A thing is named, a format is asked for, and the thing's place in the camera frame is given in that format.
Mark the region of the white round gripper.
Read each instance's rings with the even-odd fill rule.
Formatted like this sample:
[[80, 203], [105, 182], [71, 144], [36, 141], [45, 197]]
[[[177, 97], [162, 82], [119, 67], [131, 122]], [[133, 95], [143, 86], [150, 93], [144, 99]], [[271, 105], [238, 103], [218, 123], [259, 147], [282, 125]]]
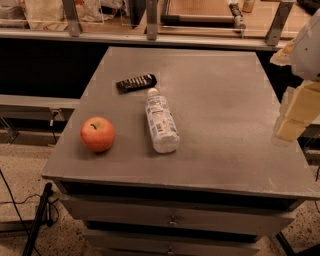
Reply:
[[282, 97], [274, 136], [286, 142], [296, 140], [320, 115], [320, 9], [270, 58], [277, 66], [291, 64], [292, 72], [304, 79], [297, 88], [288, 87]]

